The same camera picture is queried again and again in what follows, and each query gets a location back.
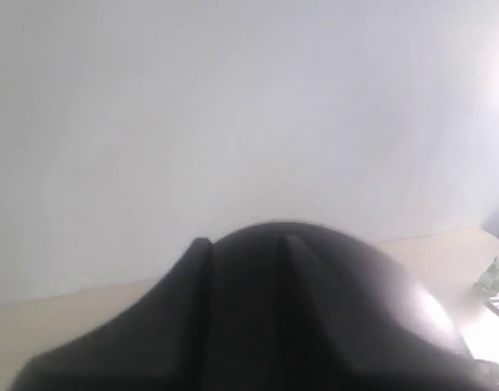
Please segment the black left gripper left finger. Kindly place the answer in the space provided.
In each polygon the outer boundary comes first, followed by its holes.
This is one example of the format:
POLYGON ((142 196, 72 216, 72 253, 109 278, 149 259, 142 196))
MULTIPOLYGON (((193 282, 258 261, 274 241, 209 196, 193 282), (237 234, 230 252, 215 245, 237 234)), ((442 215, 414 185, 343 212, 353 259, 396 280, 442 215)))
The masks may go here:
POLYGON ((195 239, 116 317, 30 359, 13 390, 198 390, 209 331, 213 246, 195 239))

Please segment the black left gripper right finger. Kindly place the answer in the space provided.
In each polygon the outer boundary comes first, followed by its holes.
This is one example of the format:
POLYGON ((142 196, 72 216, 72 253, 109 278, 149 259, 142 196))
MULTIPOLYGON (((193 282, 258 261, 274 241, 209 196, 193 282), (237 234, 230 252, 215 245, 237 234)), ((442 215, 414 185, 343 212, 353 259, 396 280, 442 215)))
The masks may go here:
POLYGON ((379 308, 297 236, 277 241, 284 390, 394 390, 393 331, 379 308))

